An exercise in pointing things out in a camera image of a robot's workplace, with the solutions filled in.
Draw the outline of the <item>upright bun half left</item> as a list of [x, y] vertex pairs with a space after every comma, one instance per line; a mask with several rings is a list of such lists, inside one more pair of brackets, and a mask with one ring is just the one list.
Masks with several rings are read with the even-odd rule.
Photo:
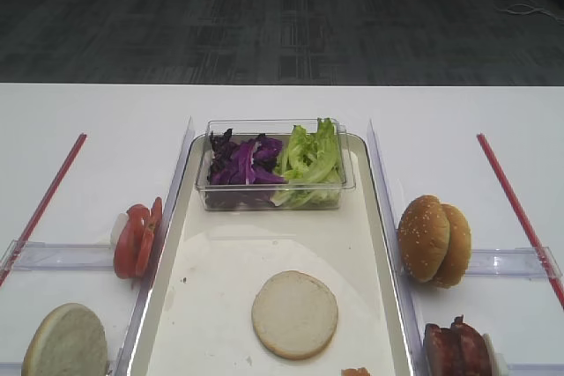
[[79, 303], [58, 306], [43, 319], [21, 367], [23, 375], [105, 375], [107, 370], [103, 325]]

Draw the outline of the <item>clear plastic salad box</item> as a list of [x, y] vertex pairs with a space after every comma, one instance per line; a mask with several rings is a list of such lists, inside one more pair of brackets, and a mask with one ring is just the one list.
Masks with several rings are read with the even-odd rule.
[[223, 120], [210, 121], [207, 124], [203, 143], [203, 151], [200, 165], [197, 172], [195, 188], [201, 195], [204, 207], [207, 210], [330, 210], [328, 209], [289, 209], [277, 207], [272, 202], [272, 196], [279, 190], [288, 189], [336, 189], [341, 193], [345, 189], [352, 189], [356, 185], [353, 175], [352, 157], [349, 152], [348, 133], [344, 125], [339, 121], [331, 119], [335, 125], [338, 136], [338, 146], [340, 148], [340, 175], [342, 182], [337, 185], [290, 185], [285, 184], [254, 184], [254, 185], [211, 185], [208, 181], [210, 164], [212, 162], [213, 151], [209, 135], [222, 135], [226, 130], [232, 129], [232, 140], [236, 143], [254, 138], [259, 134], [277, 138], [283, 143], [283, 149], [287, 146], [290, 135], [295, 125], [301, 125], [308, 133], [314, 133], [317, 129], [315, 119], [282, 119], [282, 120]]

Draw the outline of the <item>green lettuce leaves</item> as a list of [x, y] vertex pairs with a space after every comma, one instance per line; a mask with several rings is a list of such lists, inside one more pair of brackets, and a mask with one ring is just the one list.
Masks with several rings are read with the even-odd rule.
[[[301, 125], [293, 127], [274, 172], [290, 185], [337, 185], [342, 182], [340, 164], [335, 125], [329, 118], [319, 118], [314, 133]], [[339, 198], [336, 189], [288, 189], [279, 190], [271, 200], [275, 206], [289, 209], [328, 209], [337, 207]]]

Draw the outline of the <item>bun bottom on tray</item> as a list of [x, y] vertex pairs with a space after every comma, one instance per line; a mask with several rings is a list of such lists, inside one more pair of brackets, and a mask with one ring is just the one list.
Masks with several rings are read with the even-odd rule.
[[267, 350], [285, 359], [308, 359], [324, 350], [334, 336], [338, 302], [319, 279], [287, 270], [263, 284], [252, 304], [251, 320]]

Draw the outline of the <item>purple cabbage shreds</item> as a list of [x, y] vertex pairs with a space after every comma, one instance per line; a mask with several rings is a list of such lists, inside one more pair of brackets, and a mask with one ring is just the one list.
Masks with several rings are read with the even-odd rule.
[[285, 184], [286, 180], [274, 173], [283, 143], [277, 138], [259, 134], [236, 143], [233, 130], [222, 135], [209, 135], [213, 157], [208, 181], [211, 185]]

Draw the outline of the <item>left red strip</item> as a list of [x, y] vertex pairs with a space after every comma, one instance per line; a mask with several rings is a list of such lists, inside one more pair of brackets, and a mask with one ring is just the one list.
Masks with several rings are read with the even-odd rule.
[[53, 178], [50, 185], [48, 186], [47, 191], [45, 192], [45, 194], [41, 198], [41, 201], [39, 202], [38, 206], [36, 207], [35, 211], [33, 212], [33, 215], [30, 217], [29, 221], [27, 222], [26, 227], [24, 228], [23, 232], [20, 234], [20, 236], [16, 240], [14, 240], [13, 247], [9, 248], [6, 251], [6, 253], [8, 255], [7, 255], [7, 258], [3, 261], [3, 264], [1, 266], [1, 282], [0, 282], [1, 285], [4, 284], [4, 281], [10, 275], [13, 264], [15, 263], [15, 261], [19, 257], [19, 255], [21, 254], [23, 247], [29, 241], [35, 227], [37, 226], [37, 224], [41, 220], [43, 213], [45, 212], [46, 208], [48, 207], [53, 195], [58, 190], [63, 178], [65, 177], [65, 175], [68, 173], [69, 169], [71, 168], [71, 165], [73, 164], [76, 156], [80, 152], [80, 150], [81, 150], [82, 146], [84, 145], [86, 139], [87, 139], [86, 133], [81, 133], [77, 137], [76, 142], [73, 144], [73, 146], [70, 149], [68, 155], [66, 156], [64, 162], [62, 163], [61, 167], [57, 171], [56, 176]]

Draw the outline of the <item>upper right clear pusher track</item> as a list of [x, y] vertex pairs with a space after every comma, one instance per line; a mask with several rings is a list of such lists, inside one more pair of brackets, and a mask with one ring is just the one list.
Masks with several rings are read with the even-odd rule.
[[474, 249], [465, 275], [560, 280], [562, 271], [548, 247], [519, 247]]

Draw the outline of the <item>right long clear rail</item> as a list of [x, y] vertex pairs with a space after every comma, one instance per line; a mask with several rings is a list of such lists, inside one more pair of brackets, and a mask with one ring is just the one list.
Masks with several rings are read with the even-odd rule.
[[410, 279], [402, 268], [394, 210], [389, 196], [379, 140], [372, 120], [370, 120], [367, 125], [367, 145], [382, 217], [382, 227], [389, 257], [390, 272], [394, 285], [409, 372], [410, 375], [429, 375], [427, 356], [413, 304]]

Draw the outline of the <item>red strip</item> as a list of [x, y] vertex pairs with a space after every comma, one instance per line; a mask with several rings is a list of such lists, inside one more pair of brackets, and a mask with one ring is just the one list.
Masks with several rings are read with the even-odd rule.
[[1, 266], [1, 282], [0, 282], [1, 285], [4, 284], [4, 281], [10, 275], [13, 264], [15, 263], [15, 261], [19, 257], [19, 255], [21, 254], [23, 247], [29, 241], [35, 227], [37, 226], [37, 224], [41, 220], [43, 213], [45, 212], [46, 208], [48, 207], [53, 195], [58, 190], [63, 178], [65, 177], [65, 175], [68, 173], [69, 169], [71, 168], [71, 165], [73, 164], [76, 156], [80, 152], [80, 150], [81, 150], [82, 146], [84, 145], [86, 139], [87, 139], [86, 133], [81, 133], [77, 137], [76, 142], [73, 144], [73, 146], [70, 149], [68, 155], [66, 156], [64, 162], [62, 163], [61, 167], [57, 171], [56, 176], [53, 178], [50, 185], [48, 186], [47, 191], [45, 192], [45, 194], [41, 198], [41, 201], [39, 202], [38, 206], [36, 207], [35, 211], [33, 212], [33, 215], [30, 217], [29, 221], [27, 222], [26, 227], [24, 228], [23, 232], [20, 234], [20, 236], [16, 240], [14, 240], [13, 247], [9, 248], [6, 251], [6, 253], [8, 255], [7, 255], [7, 258], [3, 261], [3, 264]]
[[499, 160], [496, 158], [494, 150], [492, 149], [490, 143], [488, 143], [486, 136], [483, 133], [479, 133], [476, 135], [476, 138], [479, 142], [479, 145], [482, 151], [485, 153], [486, 158], [492, 167], [495, 176], [500, 183], [508, 201], [516, 214], [516, 217], [523, 228], [523, 231], [530, 242], [532, 248], [536, 251], [538, 260], [542, 265], [545, 273], [548, 277], [549, 283], [552, 286], [553, 292], [556, 295], [556, 298], [560, 302], [560, 306], [564, 307], [563, 303], [563, 284], [560, 280], [560, 277], [557, 276], [555, 265], [553, 261], [549, 258], [548, 253], [546, 252], [545, 247], [543, 246], [542, 242], [540, 241], [538, 235], [536, 234], [531, 221], [529, 220], [523, 206], [521, 205], [516, 192], [512, 188], [508, 177], [506, 176], [505, 172], [502, 169], [502, 166]]

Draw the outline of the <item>bun top rear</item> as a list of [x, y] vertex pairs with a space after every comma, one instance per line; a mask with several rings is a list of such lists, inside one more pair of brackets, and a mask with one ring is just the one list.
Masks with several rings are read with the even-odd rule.
[[431, 284], [448, 289], [459, 284], [468, 269], [471, 259], [471, 228], [457, 207], [443, 203], [442, 209], [449, 221], [449, 247]]

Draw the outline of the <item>right red strip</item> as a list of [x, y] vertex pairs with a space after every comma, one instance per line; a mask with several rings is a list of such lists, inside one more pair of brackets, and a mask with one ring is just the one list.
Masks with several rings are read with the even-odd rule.
[[553, 261], [549, 258], [548, 253], [546, 252], [545, 247], [543, 246], [542, 242], [540, 241], [538, 235], [536, 234], [531, 221], [529, 220], [523, 206], [521, 205], [516, 192], [512, 188], [508, 177], [506, 176], [505, 172], [502, 169], [502, 166], [499, 160], [496, 158], [494, 150], [492, 149], [490, 143], [488, 143], [486, 136], [483, 133], [479, 133], [476, 135], [476, 138], [479, 142], [479, 145], [482, 151], [485, 153], [486, 158], [492, 167], [495, 176], [500, 183], [508, 201], [516, 214], [516, 217], [523, 228], [523, 231], [530, 242], [532, 248], [536, 251], [538, 260], [542, 265], [545, 273], [548, 277], [549, 283], [552, 286], [553, 292], [556, 295], [556, 298], [560, 302], [560, 306], [564, 307], [563, 303], [563, 284], [560, 280], [560, 277], [557, 276], [555, 265]]

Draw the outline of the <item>upper left clear pusher track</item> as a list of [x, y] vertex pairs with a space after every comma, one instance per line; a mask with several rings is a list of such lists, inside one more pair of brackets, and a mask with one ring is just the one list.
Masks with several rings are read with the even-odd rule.
[[1, 259], [1, 270], [113, 270], [109, 244], [49, 244], [13, 240]]

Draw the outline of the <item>orange sauce blob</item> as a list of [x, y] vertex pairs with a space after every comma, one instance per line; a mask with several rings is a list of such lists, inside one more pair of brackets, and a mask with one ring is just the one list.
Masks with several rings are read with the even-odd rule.
[[341, 376], [370, 376], [370, 372], [365, 367], [347, 368], [341, 371]]

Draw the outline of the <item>meat patty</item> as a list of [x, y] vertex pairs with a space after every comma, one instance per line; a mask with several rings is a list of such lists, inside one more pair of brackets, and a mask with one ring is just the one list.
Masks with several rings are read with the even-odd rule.
[[464, 317], [462, 315], [454, 319], [450, 329], [453, 330], [459, 338], [464, 375], [492, 376], [492, 365], [486, 342], [482, 335], [476, 329], [464, 323]]
[[454, 331], [428, 323], [425, 327], [424, 348], [432, 375], [463, 374], [461, 351]]

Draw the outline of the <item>white metal tray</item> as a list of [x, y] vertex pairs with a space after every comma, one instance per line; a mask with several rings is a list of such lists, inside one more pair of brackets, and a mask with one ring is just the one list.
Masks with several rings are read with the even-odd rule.
[[[356, 186], [335, 210], [208, 211], [195, 187], [203, 147], [198, 137], [188, 148], [130, 374], [409, 374], [364, 141], [348, 138]], [[338, 302], [332, 341], [307, 360], [270, 353], [251, 323], [264, 282], [288, 269], [321, 280]]]

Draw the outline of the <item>meat patty front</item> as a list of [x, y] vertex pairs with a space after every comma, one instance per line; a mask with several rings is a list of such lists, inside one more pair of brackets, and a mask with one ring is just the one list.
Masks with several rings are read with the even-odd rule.
[[428, 323], [425, 327], [424, 348], [432, 375], [463, 374], [461, 351], [454, 331]]

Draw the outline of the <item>meat patty rear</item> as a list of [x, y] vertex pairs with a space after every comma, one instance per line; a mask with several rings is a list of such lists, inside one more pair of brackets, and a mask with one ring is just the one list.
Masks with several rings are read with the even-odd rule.
[[462, 315], [454, 319], [450, 329], [453, 330], [459, 338], [464, 375], [492, 376], [492, 365], [486, 342], [482, 335], [476, 329], [464, 323], [464, 317]]

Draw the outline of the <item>sesame bun top front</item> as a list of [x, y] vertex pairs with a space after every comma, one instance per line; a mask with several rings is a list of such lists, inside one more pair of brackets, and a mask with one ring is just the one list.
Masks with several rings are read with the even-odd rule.
[[422, 195], [409, 203], [400, 219], [397, 237], [405, 270], [417, 281], [430, 281], [449, 248], [449, 221], [440, 200]]

